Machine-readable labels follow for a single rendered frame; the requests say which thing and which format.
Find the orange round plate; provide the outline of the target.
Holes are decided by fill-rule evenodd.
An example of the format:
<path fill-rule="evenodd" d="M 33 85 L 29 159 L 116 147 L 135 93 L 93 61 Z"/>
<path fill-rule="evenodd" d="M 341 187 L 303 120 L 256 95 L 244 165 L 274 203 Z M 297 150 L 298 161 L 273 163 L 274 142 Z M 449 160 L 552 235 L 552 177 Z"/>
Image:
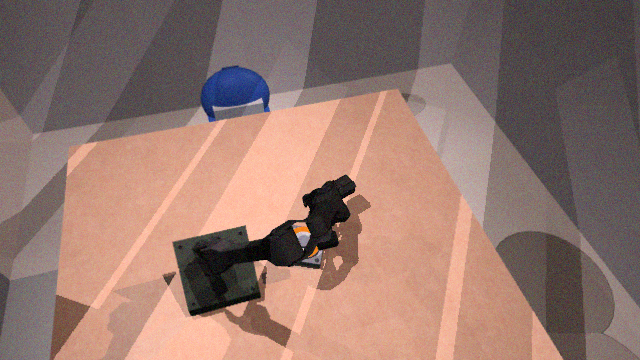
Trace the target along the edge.
<path fill-rule="evenodd" d="M 301 235 L 306 235 L 306 236 L 308 236 L 308 237 L 309 237 L 309 236 L 311 236 L 311 234 L 310 234 L 310 232 L 309 232 L 308 227 L 298 227 L 298 228 L 295 228 L 295 229 L 294 229 L 294 232 L 295 232 L 295 234 L 296 234 L 297 238 L 298 238 L 298 237 L 300 237 Z M 310 238 L 310 237 L 309 237 L 309 238 Z M 315 248 L 314 252 L 312 253 L 312 255 L 310 255 L 310 256 L 309 256 L 309 257 L 307 257 L 307 258 L 310 258 L 310 257 L 314 256 L 317 252 L 318 252 L 318 248 L 317 248 L 317 246 L 316 246 L 316 248 Z M 306 259 L 307 259 L 307 258 L 306 258 Z"/>

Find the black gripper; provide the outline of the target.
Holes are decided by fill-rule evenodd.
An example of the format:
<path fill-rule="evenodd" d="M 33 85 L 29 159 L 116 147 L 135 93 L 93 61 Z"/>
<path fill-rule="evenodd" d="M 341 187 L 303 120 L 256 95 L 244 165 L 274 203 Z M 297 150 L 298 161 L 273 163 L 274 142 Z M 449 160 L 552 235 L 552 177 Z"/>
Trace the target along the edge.
<path fill-rule="evenodd" d="M 308 194 L 310 194 L 310 193 L 308 193 Z M 303 204 L 304 204 L 304 207 L 305 207 L 305 208 L 307 207 L 307 204 L 305 203 L 305 201 L 303 200 L 303 198 L 304 198 L 306 195 L 308 195 L 308 194 L 305 194 L 305 195 L 302 197 L 302 201 L 303 201 Z M 308 213 L 309 213 L 309 214 L 308 214 L 308 217 L 309 217 L 309 216 L 312 214 L 312 212 L 313 212 L 313 211 L 311 210 L 311 208 L 309 208 L 309 209 L 310 209 L 310 211 L 308 211 Z M 330 226 L 329 226 L 329 228 L 328 228 L 328 232 L 329 232 L 329 233 L 328 233 L 328 235 L 326 235 L 324 238 L 322 238 L 322 239 L 320 239 L 320 240 L 319 240 L 319 242 L 318 242 L 318 244 L 317 244 L 317 248 L 318 248 L 318 250 L 324 250 L 324 249 L 328 249 L 328 248 L 332 248 L 332 247 L 336 247 L 336 246 L 338 246 L 338 244 L 339 244 L 339 240 L 338 240 L 337 234 L 336 234 L 336 232 L 335 232 L 335 231 L 333 231 L 333 230 L 331 231 L 331 230 L 332 230 L 332 227 L 330 227 Z"/>

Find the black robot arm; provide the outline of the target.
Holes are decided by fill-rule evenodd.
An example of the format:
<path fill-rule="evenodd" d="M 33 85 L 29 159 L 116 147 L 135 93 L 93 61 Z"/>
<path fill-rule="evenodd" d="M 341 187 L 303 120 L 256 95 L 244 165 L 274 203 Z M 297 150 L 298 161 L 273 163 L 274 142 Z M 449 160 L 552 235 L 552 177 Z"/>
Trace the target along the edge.
<path fill-rule="evenodd" d="M 327 181 L 303 198 L 313 211 L 304 220 L 288 220 L 263 239 L 234 244 L 232 238 L 218 236 L 220 239 L 197 241 L 191 250 L 206 276 L 222 274 L 234 264 L 261 260 L 292 267 L 312 255 L 319 240 L 328 235 L 329 226 L 347 221 L 351 214 L 343 199 L 354 193 L 355 188 L 355 182 L 347 175 Z M 306 223 L 312 236 L 304 250 L 291 226 L 296 222 Z"/>

